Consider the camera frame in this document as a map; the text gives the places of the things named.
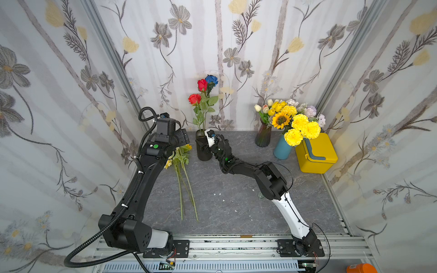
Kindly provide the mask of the yellow poppy flower stem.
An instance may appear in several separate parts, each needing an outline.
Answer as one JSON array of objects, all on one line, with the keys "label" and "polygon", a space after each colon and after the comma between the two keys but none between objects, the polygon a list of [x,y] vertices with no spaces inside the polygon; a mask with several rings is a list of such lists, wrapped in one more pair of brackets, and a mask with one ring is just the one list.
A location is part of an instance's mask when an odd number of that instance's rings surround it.
[{"label": "yellow poppy flower stem", "polygon": [[183,209],[183,193],[182,193],[182,174],[181,174],[181,166],[180,163],[177,163],[175,165],[175,171],[176,171],[176,178],[178,181],[178,188],[179,188],[179,205],[180,205],[180,219],[183,221],[184,219],[184,209]]}]

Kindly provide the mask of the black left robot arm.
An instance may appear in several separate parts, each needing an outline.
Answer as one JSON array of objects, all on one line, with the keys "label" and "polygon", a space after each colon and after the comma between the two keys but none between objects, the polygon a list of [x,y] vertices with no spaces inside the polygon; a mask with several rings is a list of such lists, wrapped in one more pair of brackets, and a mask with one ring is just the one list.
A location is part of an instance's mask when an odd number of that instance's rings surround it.
[{"label": "black left robot arm", "polygon": [[[91,267],[128,254],[137,256],[148,250],[156,250],[158,255],[172,255],[174,252],[171,232],[151,228],[143,223],[143,216],[152,188],[168,158],[177,147],[188,144],[189,138],[184,128],[176,128],[179,121],[170,118],[167,113],[158,115],[151,107],[142,108],[138,119],[141,122],[152,120],[153,124],[142,137],[134,157],[137,168],[127,191],[110,215],[100,217],[99,232],[66,256],[66,267]],[[100,237],[110,248],[121,249],[121,252],[90,262],[73,261],[79,252]]]}]

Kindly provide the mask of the teal vase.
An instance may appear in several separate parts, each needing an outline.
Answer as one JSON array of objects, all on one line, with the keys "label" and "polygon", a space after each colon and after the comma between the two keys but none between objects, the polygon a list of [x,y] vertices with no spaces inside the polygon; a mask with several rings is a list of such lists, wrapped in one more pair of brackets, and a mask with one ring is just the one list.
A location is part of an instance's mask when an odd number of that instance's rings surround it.
[{"label": "teal vase", "polygon": [[293,148],[286,142],[284,135],[281,135],[273,154],[277,159],[285,160],[290,156]]}]

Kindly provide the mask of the yellow rose bunch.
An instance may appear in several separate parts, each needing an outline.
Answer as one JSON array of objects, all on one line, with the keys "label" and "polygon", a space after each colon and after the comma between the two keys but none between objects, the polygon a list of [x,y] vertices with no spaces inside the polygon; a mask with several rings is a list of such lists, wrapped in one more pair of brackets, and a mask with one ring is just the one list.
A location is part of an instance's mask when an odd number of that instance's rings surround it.
[{"label": "yellow rose bunch", "polygon": [[176,150],[174,152],[172,152],[172,154],[168,157],[166,165],[165,165],[165,169],[169,169],[170,167],[173,167],[175,170],[175,165],[177,163],[180,163],[181,174],[182,174],[182,193],[183,193],[183,188],[184,188],[188,194],[189,201],[194,208],[195,219],[198,221],[199,218],[198,218],[198,212],[197,212],[197,207],[196,207],[196,201],[195,201],[191,181],[190,181],[190,178],[188,176],[188,171],[187,171],[187,166],[190,162],[190,152],[192,151],[192,149],[193,149],[193,147],[190,144],[186,144],[184,146],[177,147]]}]

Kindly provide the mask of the black vase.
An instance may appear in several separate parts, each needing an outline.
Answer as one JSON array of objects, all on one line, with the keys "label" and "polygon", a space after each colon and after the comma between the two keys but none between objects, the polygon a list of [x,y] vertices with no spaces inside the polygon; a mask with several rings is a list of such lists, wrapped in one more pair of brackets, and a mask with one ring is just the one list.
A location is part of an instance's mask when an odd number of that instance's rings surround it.
[{"label": "black vase", "polygon": [[208,140],[203,130],[196,131],[195,142],[198,159],[204,162],[209,161],[212,154],[209,151]]}]

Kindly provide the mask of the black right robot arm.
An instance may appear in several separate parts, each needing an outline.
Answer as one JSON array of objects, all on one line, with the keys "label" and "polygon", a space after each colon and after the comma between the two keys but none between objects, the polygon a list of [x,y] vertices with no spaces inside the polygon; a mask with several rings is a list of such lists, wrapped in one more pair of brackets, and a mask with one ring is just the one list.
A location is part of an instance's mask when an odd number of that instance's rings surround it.
[{"label": "black right robot arm", "polygon": [[285,249],[289,257],[324,257],[325,252],[313,226],[308,225],[291,200],[285,177],[275,164],[267,161],[259,164],[245,162],[232,154],[229,141],[209,129],[205,132],[208,150],[218,160],[223,174],[243,175],[254,179],[264,198],[272,201],[286,220],[291,235],[291,249]]}]

